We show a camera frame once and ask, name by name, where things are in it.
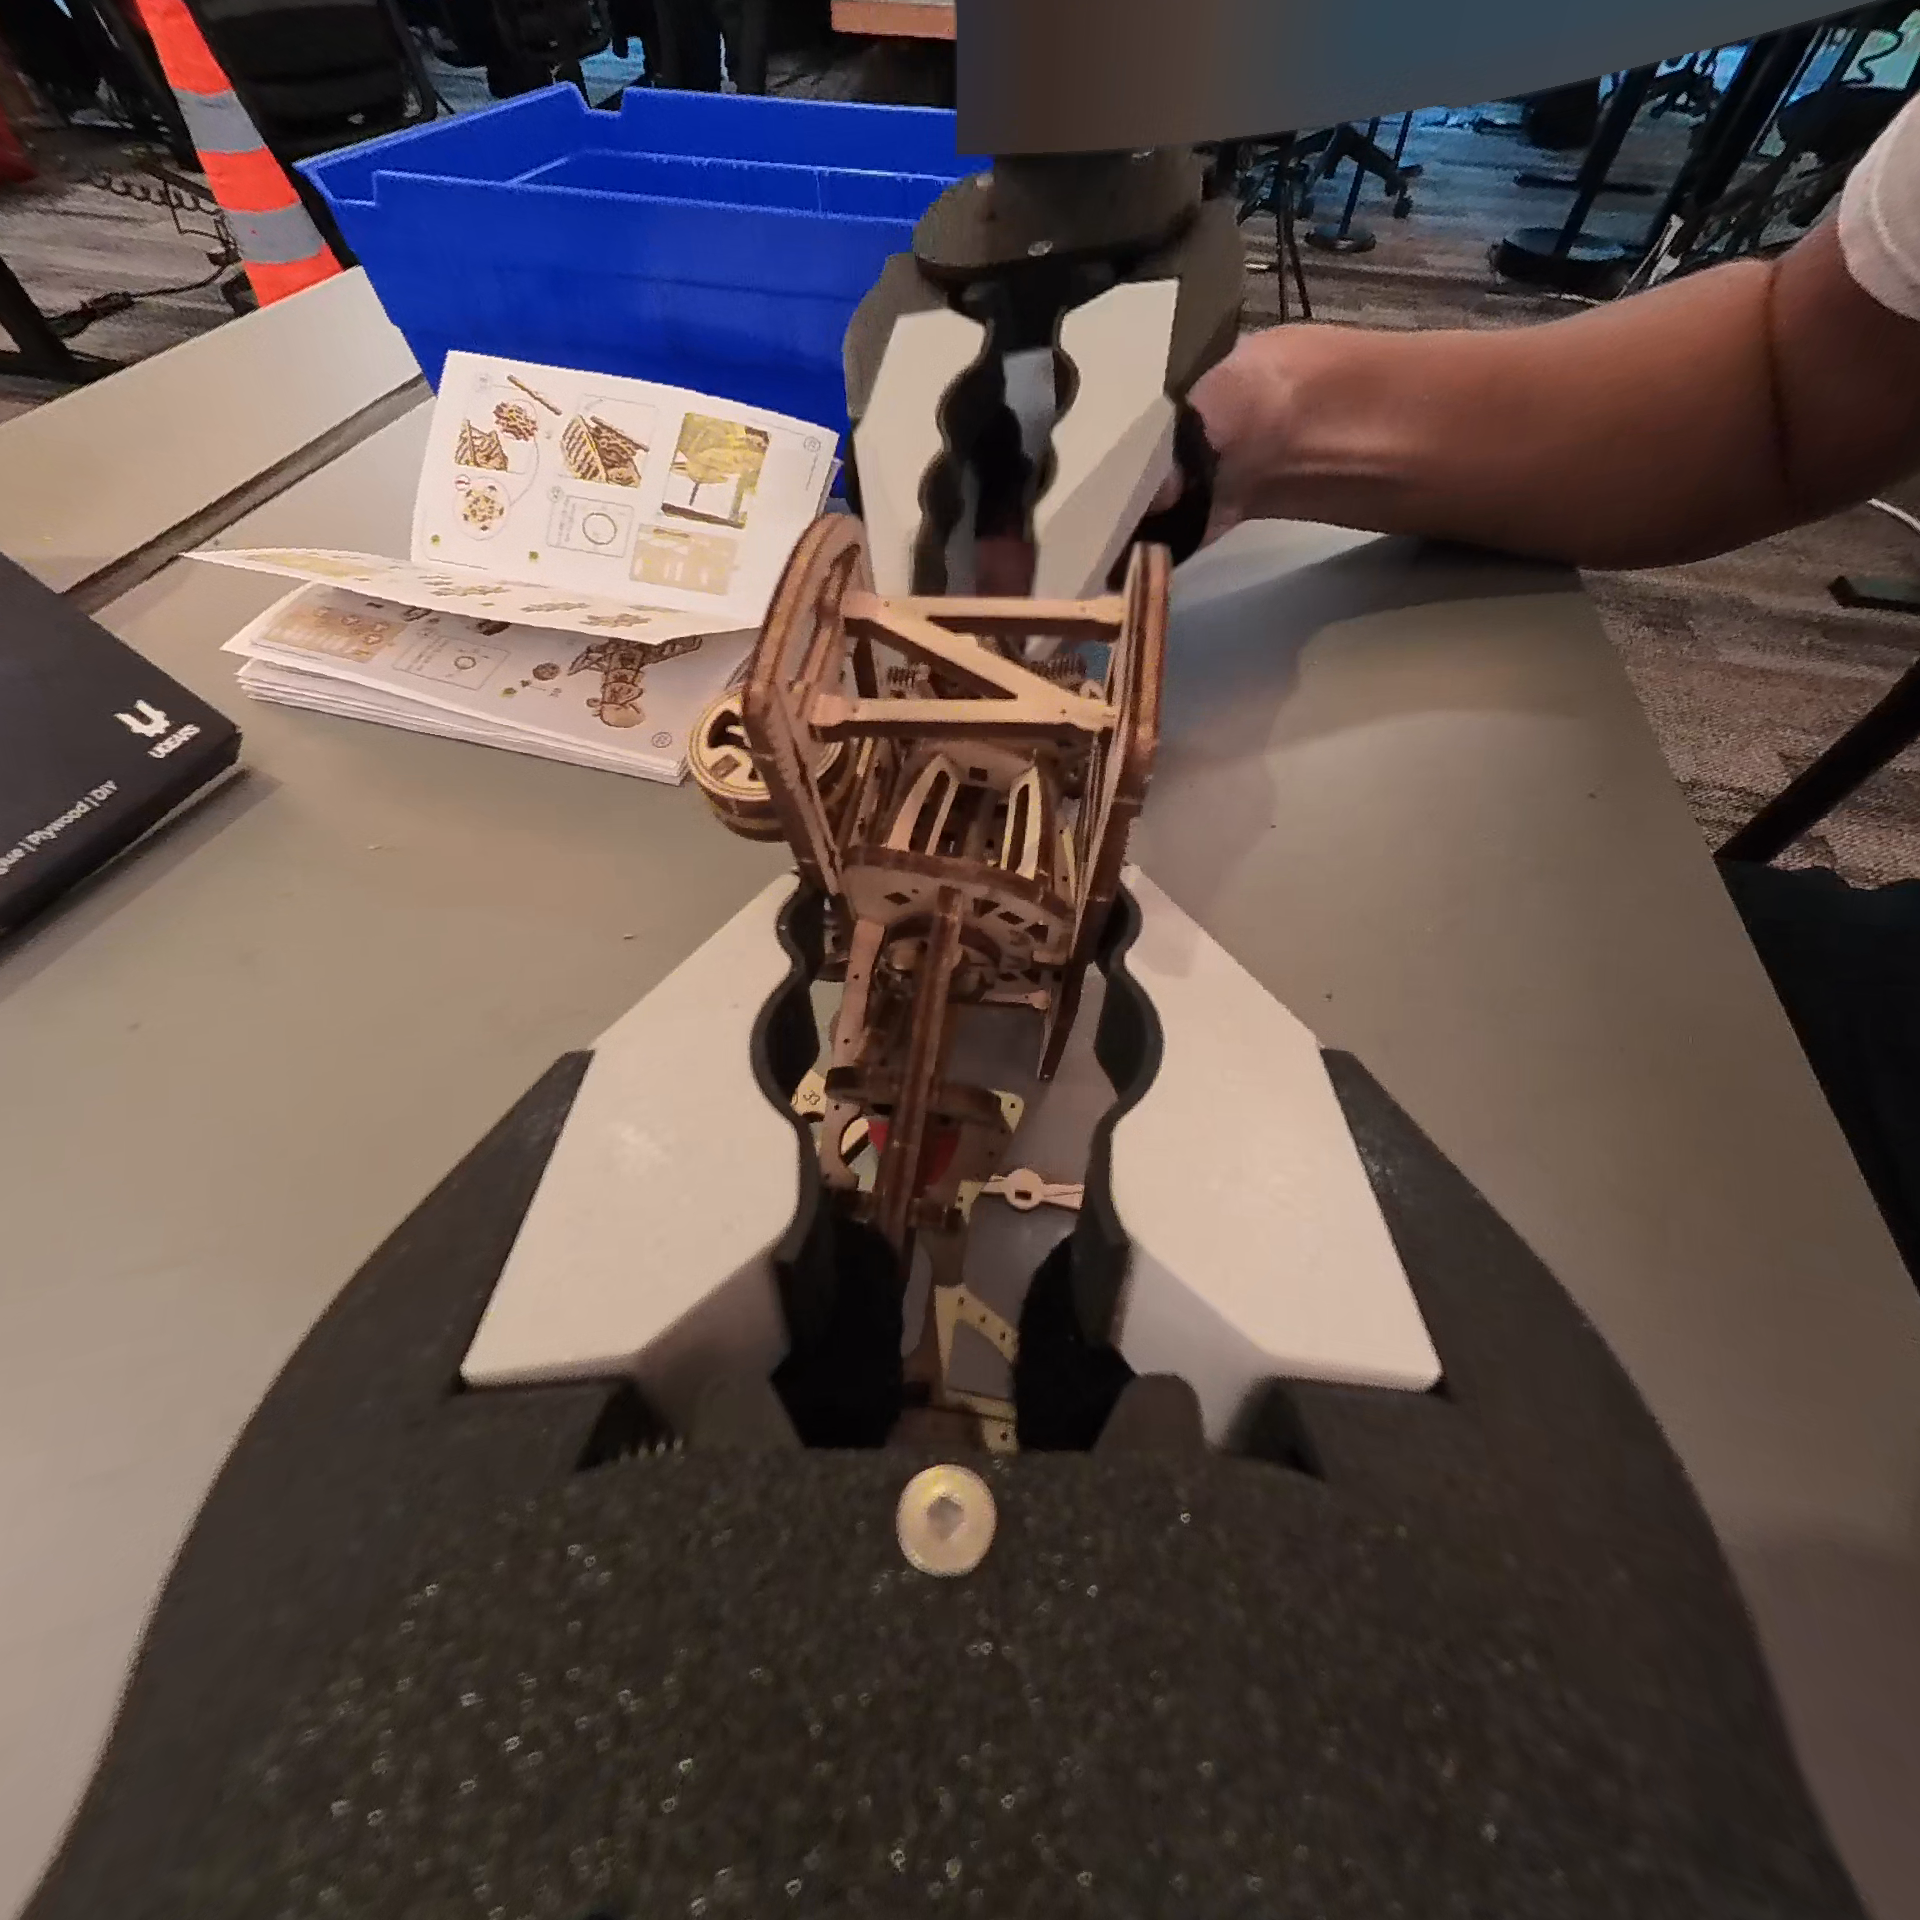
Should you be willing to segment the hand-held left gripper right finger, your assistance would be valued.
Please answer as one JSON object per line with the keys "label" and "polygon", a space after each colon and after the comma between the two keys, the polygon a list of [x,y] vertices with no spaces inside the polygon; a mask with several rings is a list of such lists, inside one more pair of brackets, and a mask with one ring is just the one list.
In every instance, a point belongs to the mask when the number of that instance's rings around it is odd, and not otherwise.
{"label": "hand-held left gripper right finger", "polygon": [[1083,1323],[1196,1396],[1214,1447],[1279,1380],[1443,1379],[1311,1027],[1156,883],[1122,877],[1092,1052],[1113,1103],[1083,1190]]}

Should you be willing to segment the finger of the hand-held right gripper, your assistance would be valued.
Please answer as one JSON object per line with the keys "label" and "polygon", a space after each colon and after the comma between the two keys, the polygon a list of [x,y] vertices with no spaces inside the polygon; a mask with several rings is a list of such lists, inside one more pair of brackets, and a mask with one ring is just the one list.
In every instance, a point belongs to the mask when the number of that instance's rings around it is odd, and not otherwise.
{"label": "finger of the hand-held right gripper", "polygon": [[980,537],[985,593],[1089,598],[1104,592],[1174,473],[1166,392],[1176,278],[1113,285],[1063,317],[1055,348],[1006,358],[1019,448],[1044,463],[1038,500],[1015,495],[1015,531]]}
{"label": "finger of the hand-held right gripper", "polygon": [[977,580],[980,451],[1002,411],[992,324],[952,304],[903,312],[881,358],[881,592]]}

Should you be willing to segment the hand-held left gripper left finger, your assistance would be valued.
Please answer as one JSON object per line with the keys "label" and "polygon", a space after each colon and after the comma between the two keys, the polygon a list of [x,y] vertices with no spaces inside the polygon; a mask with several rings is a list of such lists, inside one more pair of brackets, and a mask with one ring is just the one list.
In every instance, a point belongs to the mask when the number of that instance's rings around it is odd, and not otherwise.
{"label": "hand-held left gripper left finger", "polygon": [[768,1375],[778,1281],[816,1169],[819,902],[767,885],[596,1040],[465,1355],[468,1390],[626,1382],[689,1427]]}

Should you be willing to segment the wooden model airplane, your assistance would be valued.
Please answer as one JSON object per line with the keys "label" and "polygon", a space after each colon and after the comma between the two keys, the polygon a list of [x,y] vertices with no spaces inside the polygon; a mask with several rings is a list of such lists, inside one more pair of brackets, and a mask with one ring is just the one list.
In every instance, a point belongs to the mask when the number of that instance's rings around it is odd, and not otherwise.
{"label": "wooden model airplane", "polygon": [[966,1285],[977,1199],[1019,1117],[954,1049],[978,1015],[1041,1021],[1057,1073],[1162,743],[1174,560],[1136,544],[1083,598],[888,593],[862,524],[795,541],[744,683],[695,772],[734,831],[784,838],[840,985],[803,1113],[835,1220],[874,1230],[907,1293],[914,1438],[1018,1444],[1014,1390],[952,1380],[954,1334],[1018,1357],[1014,1320]]}

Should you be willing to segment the person's right forearm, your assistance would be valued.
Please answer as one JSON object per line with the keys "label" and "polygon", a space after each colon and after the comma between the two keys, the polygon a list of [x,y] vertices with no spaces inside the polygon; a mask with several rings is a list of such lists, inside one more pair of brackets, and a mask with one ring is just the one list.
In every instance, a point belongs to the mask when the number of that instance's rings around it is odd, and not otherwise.
{"label": "person's right forearm", "polygon": [[1691,561],[1915,468],[1918,324],[1824,223],[1571,319],[1332,328],[1292,444],[1348,525],[1532,560]]}

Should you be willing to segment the grey desk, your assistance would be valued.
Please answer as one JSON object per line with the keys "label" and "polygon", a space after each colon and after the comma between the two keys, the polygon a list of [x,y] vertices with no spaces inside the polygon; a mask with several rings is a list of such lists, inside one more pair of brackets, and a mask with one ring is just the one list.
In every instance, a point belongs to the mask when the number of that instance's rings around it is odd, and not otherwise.
{"label": "grey desk", "polygon": [[[4,1916],[249,1412],[432,1184],[778,872],[686,789],[259,711],[4,953]],[[1915,1288],[1583,582],[1255,525],[1136,857],[1614,1343],[1875,1916],[1915,1916]]]}
{"label": "grey desk", "polygon": [[81,588],[424,395],[369,273],[337,273],[4,420],[4,555]]}

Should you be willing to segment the person's right hand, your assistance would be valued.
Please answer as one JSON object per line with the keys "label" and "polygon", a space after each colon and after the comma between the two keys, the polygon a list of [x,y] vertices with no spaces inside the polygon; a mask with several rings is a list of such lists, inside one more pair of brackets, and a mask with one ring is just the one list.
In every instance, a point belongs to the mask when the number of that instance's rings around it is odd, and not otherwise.
{"label": "person's right hand", "polygon": [[1199,380],[1191,411],[1214,451],[1203,544],[1251,520],[1362,527],[1362,348],[1353,327],[1271,327]]}

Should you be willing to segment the black office chair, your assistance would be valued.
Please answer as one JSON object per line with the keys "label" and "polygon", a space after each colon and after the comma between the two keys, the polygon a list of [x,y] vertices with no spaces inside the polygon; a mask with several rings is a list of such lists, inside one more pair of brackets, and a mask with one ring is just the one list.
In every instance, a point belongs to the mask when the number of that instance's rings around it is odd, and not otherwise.
{"label": "black office chair", "polygon": [[[1377,230],[1361,221],[1361,191],[1379,180],[1387,216],[1404,221],[1411,214],[1411,189],[1423,174],[1419,161],[1407,161],[1407,143],[1414,111],[1399,119],[1391,145],[1380,142],[1384,119],[1370,123],[1335,123],[1294,142],[1292,228],[1315,252],[1355,256],[1377,248]],[[1320,219],[1315,213],[1322,189],[1346,169],[1348,189],[1338,216]]]}

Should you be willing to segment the open instruction booklet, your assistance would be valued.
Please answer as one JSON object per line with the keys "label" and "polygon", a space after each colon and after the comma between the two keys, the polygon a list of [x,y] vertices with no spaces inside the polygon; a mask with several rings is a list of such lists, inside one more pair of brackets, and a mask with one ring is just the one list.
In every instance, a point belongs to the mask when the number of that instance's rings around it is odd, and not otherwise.
{"label": "open instruction booklet", "polygon": [[227,643],[251,699],[746,799],[737,692],[840,445],[746,400],[452,351],[408,557],[190,557],[289,582]]}

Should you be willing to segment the blue plastic bin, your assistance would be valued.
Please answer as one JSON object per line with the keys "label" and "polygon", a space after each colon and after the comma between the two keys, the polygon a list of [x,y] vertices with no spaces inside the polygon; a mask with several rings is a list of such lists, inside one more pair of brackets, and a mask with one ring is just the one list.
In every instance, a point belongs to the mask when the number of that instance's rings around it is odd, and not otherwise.
{"label": "blue plastic bin", "polygon": [[859,299],[950,182],[950,110],[556,84],[299,161],[436,389],[450,351],[846,436]]}

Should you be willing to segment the black product box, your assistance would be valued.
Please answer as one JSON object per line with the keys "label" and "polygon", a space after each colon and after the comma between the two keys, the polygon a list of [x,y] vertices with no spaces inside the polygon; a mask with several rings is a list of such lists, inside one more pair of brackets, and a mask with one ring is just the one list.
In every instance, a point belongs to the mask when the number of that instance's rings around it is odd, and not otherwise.
{"label": "black product box", "polygon": [[3,560],[3,934],[239,766],[241,726]]}

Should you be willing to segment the orange traffic cone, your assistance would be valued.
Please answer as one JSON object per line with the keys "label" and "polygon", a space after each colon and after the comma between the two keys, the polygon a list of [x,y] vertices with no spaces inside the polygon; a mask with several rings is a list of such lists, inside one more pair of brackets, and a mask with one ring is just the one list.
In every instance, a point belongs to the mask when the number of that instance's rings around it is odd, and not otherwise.
{"label": "orange traffic cone", "polygon": [[259,304],[343,272],[185,1],[136,1]]}

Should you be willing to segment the black chair leg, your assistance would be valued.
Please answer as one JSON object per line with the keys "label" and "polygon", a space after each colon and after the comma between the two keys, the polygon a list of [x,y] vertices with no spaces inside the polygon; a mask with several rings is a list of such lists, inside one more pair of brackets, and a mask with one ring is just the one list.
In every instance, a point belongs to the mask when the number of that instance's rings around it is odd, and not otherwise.
{"label": "black chair leg", "polygon": [[1865,782],[1883,772],[1918,737],[1918,663],[1888,688],[1828,750],[1732,831],[1718,862],[1768,864],[1824,823]]}

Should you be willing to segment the person's white t-shirt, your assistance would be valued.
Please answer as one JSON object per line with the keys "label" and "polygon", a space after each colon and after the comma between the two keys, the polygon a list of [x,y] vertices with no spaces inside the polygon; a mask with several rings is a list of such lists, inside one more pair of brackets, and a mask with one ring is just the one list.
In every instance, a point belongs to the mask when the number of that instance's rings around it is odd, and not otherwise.
{"label": "person's white t-shirt", "polygon": [[1849,278],[1888,312],[1920,315],[1918,99],[1894,117],[1841,191],[1838,243]]}

